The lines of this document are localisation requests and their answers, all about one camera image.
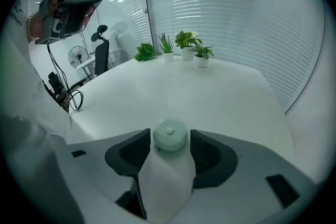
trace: glass wall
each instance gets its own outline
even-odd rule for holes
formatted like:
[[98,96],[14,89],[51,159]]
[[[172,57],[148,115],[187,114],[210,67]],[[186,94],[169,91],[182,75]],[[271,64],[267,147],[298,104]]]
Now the glass wall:
[[145,8],[145,0],[103,0],[97,9],[99,25],[108,26],[104,37],[114,51],[110,54],[113,66],[132,59],[136,47],[150,41]]
[[215,58],[261,71],[285,111],[315,67],[324,30],[322,0],[148,1],[153,37],[197,31],[205,45],[214,46]]
[[85,34],[92,51],[97,44],[89,36],[99,24],[108,26],[114,65],[132,59],[142,42],[159,50],[161,33],[174,41],[178,31],[197,31],[215,58],[258,69],[286,112],[316,65],[324,6],[322,0],[103,0]]

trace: white table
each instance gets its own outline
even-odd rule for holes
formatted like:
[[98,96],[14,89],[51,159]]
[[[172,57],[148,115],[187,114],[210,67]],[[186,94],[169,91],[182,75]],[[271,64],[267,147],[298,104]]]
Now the white table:
[[[192,61],[130,60],[80,90],[84,102],[72,119],[92,139],[151,130],[169,116],[198,129],[264,145],[291,161],[286,119],[272,89],[255,69],[211,59],[207,68]],[[87,141],[78,137],[76,142]],[[151,152],[139,174],[148,220],[163,223],[188,199],[195,167],[188,146],[181,152]]]
[[94,63],[96,61],[96,57],[95,56],[92,56],[89,60],[81,63],[78,67],[76,67],[76,71],[84,68],[84,67],[87,67],[89,64],[91,63]]

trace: black cable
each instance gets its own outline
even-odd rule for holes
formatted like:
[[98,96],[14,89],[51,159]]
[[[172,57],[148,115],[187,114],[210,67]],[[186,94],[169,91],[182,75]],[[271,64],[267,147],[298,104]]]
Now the black cable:
[[85,70],[85,67],[83,67],[83,69],[84,69],[85,74],[88,76],[89,80],[91,80],[90,77],[89,77],[89,75],[88,75],[88,73]]
[[[73,109],[73,107],[72,107],[72,105],[71,105],[71,103],[70,103],[70,101],[72,100],[72,101],[73,101],[73,104],[75,105],[75,108],[76,108],[76,109],[73,109],[73,110],[78,111],[78,110],[81,108],[81,106],[83,105],[84,93],[81,92],[81,91],[79,91],[79,90],[74,90],[74,91],[72,91],[72,92],[70,91],[70,88],[69,88],[69,85],[68,85],[67,77],[66,77],[65,73],[63,72],[63,70],[62,70],[62,69],[60,68],[60,66],[58,65],[58,63],[56,62],[56,60],[55,60],[53,54],[51,53],[49,44],[47,44],[47,50],[48,50],[48,53],[49,53],[49,55],[50,55],[50,59],[51,59],[51,61],[52,61],[53,64],[55,65],[55,68],[57,67],[57,68],[61,71],[61,73],[62,73],[62,77],[63,77],[64,83],[65,83],[65,85],[66,85],[66,87],[67,87],[67,89],[65,89],[65,90],[66,90],[66,95],[67,95],[67,97],[68,97],[68,91],[69,91],[69,95],[70,95],[70,98],[69,98],[69,105],[70,105],[71,108]],[[79,104],[79,106],[77,106],[77,103],[76,103],[76,101],[75,101],[75,99],[74,99],[74,97],[75,97],[77,94],[80,95],[80,104]]]

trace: person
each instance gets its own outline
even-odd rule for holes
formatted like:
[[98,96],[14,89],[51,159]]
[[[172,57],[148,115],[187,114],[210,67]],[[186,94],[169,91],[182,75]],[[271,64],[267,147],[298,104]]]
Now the person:
[[[59,168],[51,135],[69,142],[85,134],[48,94],[30,61],[33,41],[43,33],[43,18],[39,12],[29,15],[28,4],[15,1],[0,34],[1,154],[17,186],[44,216],[56,223],[84,223]],[[49,3],[51,14],[56,4],[57,0]],[[88,21],[86,16],[82,26]],[[20,199],[14,206],[27,204]]]
[[[71,131],[69,115],[45,91],[42,79],[30,61],[29,51],[34,41],[43,34],[44,21],[40,14],[28,14],[28,0],[16,0],[8,13],[0,35],[0,114],[20,116],[43,126],[48,133],[65,134]],[[57,0],[48,5],[56,12]],[[89,22],[91,7],[83,18],[82,26]]]

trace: wire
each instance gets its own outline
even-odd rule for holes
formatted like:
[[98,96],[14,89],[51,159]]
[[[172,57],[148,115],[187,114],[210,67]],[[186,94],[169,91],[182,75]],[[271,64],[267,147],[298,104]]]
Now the wire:
[[[69,85],[68,85],[68,81],[67,81],[67,77],[66,77],[65,73],[63,72],[63,70],[60,68],[60,66],[57,64],[57,62],[56,62],[54,56],[52,55],[52,53],[51,53],[51,51],[50,51],[49,44],[47,44],[47,49],[48,49],[48,53],[49,53],[50,59],[51,59],[51,61],[52,61],[52,64],[54,65],[54,68],[55,68],[55,70],[56,70],[56,72],[57,72],[58,77],[60,77],[60,74],[59,74],[59,72],[58,72],[58,70],[57,70],[56,67],[58,67],[58,69],[62,72],[62,77],[63,77],[63,80],[64,80],[64,83],[65,83],[66,87],[64,86],[62,80],[60,80],[60,82],[61,82],[61,84],[63,85],[63,87],[65,88],[65,94],[66,94],[66,96],[67,96],[67,99],[69,100],[69,104],[70,104],[72,110],[74,110],[74,111],[78,111],[78,110],[81,108],[81,106],[83,105],[84,93],[81,92],[81,91],[79,91],[79,90],[74,90],[74,91],[72,91],[72,92],[70,91],[70,88],[69,88]],[[76,103],[76,101],[75,101],[75,99],[74,99],[74,97],[75,97],[77,94],[80,95],[80,104],[79,104],[79,106],[77,106],[77,103]],[[73,101],[73,104],[74,104],[74,106],[75,106],[75,109],[73,108],[73,106],[72,106],[72,104],[71,104],[71,102],[70,102],[71,100]]]
[[88,75],[88,73],[85,70],[85,67],[83,67],[83,69],[84,69],[85,74],[88,76],[89,80],[91,80],[90,77],[89,77],[89,75]]

